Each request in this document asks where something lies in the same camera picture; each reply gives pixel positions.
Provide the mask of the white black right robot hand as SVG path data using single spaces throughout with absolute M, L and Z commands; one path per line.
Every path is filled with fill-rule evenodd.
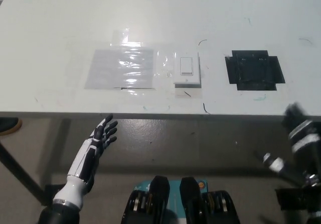
M 298 103 L 290 104 L 284 113 L 282 125 L 289 139 L 307 134 L 320 134 L 320 122 L 315 122 L 308 116 Z

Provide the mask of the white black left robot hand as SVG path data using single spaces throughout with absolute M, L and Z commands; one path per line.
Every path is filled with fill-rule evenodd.
M 116 141 L 118 121 L 106 116 L 81 145 L 67 174 L 67 182 L 53 197 L 53 204 L 66 205 L 80 211 L 84 196 L 94 184 L 99 159 L 106 148 Z

